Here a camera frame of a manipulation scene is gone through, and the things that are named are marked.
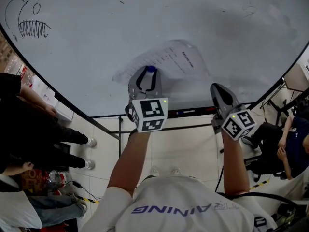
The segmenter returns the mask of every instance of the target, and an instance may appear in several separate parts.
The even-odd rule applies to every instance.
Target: jeans
[[[31,196],[28,199],[38,214],[43,228],[80,218],[85,214],[84,208],[74,196]]]
[[[283,131],[269,123],[263,123],[252,136],[255,145],[261,145],[262,157],[246,166],[255,174],[274,174],[284,171],[282,161],[277,157],[278,142],[282,137]]]

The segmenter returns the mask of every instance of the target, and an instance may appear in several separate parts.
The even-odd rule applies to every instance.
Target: navy t-shirt
[[[292,127],[296,131],[289,132],[286,139],[286,155],[292,169],[292,177],[300,175],[309,165],[309,154],[305,152],[303,140],[309,133],[309,121],[295,116]]]

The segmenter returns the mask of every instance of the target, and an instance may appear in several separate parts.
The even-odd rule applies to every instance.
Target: fiducial marker cube
[[[256,126],[256,122],[250,114],[250,110],[242,110],[229,116],[224,121],[222,128],[234,140],[247,136]]]
[[[133,100],[132,116],[138,132],[159,131],[168,118],[168,99]]]

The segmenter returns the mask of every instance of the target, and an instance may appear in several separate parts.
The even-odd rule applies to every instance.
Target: yellow black hazard tape
[[[268,180],[266,180],[266,181],[263,181],[263,182],[261,182],[260,184],[256,184],[256,185],[254,185],[253,187],[251,187],[250,190],[252,190],[252,189],[254,189],[254,188],[257,188],[257,187],[260,187],[260,186],[262,186],[262,185],[268,183],[269,181],[270,181],[270,179],[268,179]]]
[[[92,200],[92,199],[83,198],[83,197],[81,197],[81,196],[76,196],[76,197],[79,198],[79,199],[81,199],[81,200],[85,200],[85,201],[87,201],[87,202],[97,203],[97,204],[100,203],[100,201],[96,201],[96,200]]]

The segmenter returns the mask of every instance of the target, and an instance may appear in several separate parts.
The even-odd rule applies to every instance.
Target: tiled floor
[[[258,107],[253,109],[253,116],[258,125],[265,121],[275,122],[276,112],[270,106],[265,106],[265,112]],[[166,127],[188,126],[196,124],[206,124],[211,122],[212,116],[200,116],[190,118],[169,119]],[[97,122],[104,125],[111,131],[118,131],[118,118],[97,119]],[[71,144],[71,153],[96,162],[96,167],[92,171],[71,168],[73,179],[96,197],[101,197],[109,182],[111,172],[118,160],[118,141],[104,133],[89,122],[74,115],[70,127],[84,133],[88,137],[95,137],[98,145],[95,149]],[[122,130],[134,129],[134,124],[127,118],[122,122]],[[122,135],[122,149],[124,149],[128,139],[128,134]],[[152,166],[156,166],[161,174],[167,174],[173,167],[180,167],[182,174],[199,178],[211,190],[215,190],[218,178],[223,165],[223,154],[219,150],[223,148],[221,135],[214,135],[211,126],[153,132],[147,149],[146,160],[140,182],[149,175]],[[246,145],[242,145],[244,158],[249,158],[259,154],[259,150],[252,151]],[[223,191],[223,179],[219,186],[219,191]],[[83,189],[76,189],[76,192],[83,197],[92,198]],[[85,219],[78,219],[79,228],[88,221],[97,208],[97,204],[88,203],[88,211]]]

